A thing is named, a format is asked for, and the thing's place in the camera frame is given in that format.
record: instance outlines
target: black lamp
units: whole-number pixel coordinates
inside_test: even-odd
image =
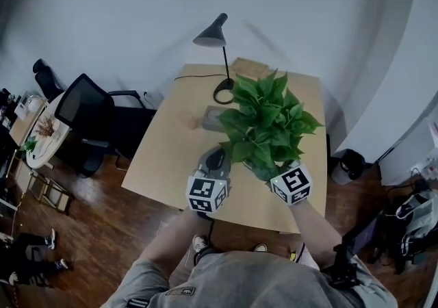
[[[205,29],[205,31],[203,31],[201,34],[199,34],[199,36],[193,39],[193,43],[195,43],[196,45],[212,48],[222,47],[222,50],[224,51],[225,67],[227,68],[227,79],[221,81],[213,93],[214,101],[222,105],[233,102],[233,99],[224,102],[219,101],[216,96],[222,90],[231,90],[234,86],[234,81],[230,78],[230,74],[228,71],[227,53],[225,52],[225,45],[227,44],[227,42],[225,42],[224,34],[222,32],[222,26],[227,19],[227,14],[220,14],[218,18],[214,20],[214,22],[208,28]]]

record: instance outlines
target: hand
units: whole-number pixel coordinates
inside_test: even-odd
[[[0,240],[3,242],[8,242],[9,238],[6,234],[0,233]]]
[[[11,276],[9,277],[9,284],[11,284],[12,286],[14,286],[15,281],[18,281],[18,276],[16,275],[15,272],[13,272],[11,274]]]

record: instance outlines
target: sneaker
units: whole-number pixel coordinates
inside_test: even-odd
[[[200,253],[204,248],[207,247],[207,241],[200,235],[195,235],[192,240],[193,248],[196,253]]]
[[[268,252],[268,247],[265,244],[258,244],[254,248],[254,252]]]
[[[48,235],[44,238],[47,247],[49,247],[51,250],[55,249],[55,242],[56,242],[56,232],[54,229],[52,229],[52,234]]]
[[[55,265],[56,265],[56,269],[58,270],[68,269],[67,262],[64,258],[61,259],[60,261],[56,261]]]

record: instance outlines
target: wooden table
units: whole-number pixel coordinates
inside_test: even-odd
[[[43,111],[38,118],[38,120],[43,117],[43,115],[53,116],[58,103],[60,103],[64,93],[56,97]],[[35,136],[37,143],[34,151],[32,153],[26,152],[26,161],[30,168],[37,169],[45,164],[50,166],[49,160],[55,155],[56,151],[59,149],[63,141],[70,131],[70,127],[60,120],[53,117],[53,128],[55,133],[48,138],[43,138],[39,136],[35,130],[37,129],[37,124],[35,124],[30,136]]]
[[[27,136],[34,127],[36,120],[38,119],[44,108],[44,104],[41,100],[38,100],[38,103],[39,107],[36,112],[28,112],[25,119],[23,120],[17,117],[14,124],[12,125],[9,135],[18,146],[21,146],[25,143]]]
[[[186,64],[180,76],[218,73],[225,73],[223,66]],[[149,125],[122,187],[179,209],[187,207],[185,188],[199,157],[219,142],[227,141],[227,136],[202,127],[189,130],[178,117],[188,110],[195,117],[202,118],[208,105],[218,105],[212,95],[223,79],[222,76],[188,77],[175,81]],[[305,104],[305,110],[324,124],[319,79],[289,74],[287,85]],[[305,135],[299,147],[305,152],[302,162],[313,179],[309,202],[324,215],[327,182],[325,128],[318,128],[315,135]],[[243,164],[232,165],[230,180],[230,196],[213,215],[214,218],[250,227],[298,233],[287,205]]]

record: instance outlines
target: person sitting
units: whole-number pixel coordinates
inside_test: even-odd
[[[47,246],[51,250],[56,247],[56,232],[46,237],[21,233],[9,243],[5,234],[0,233],[3,246],[0,248],[0,279],[14,285],[16,282],[29,284],[31,277],[38,274],[53,274],[68,269],[65,259],[59,261],[32,261],[26,256],[28,246]]]

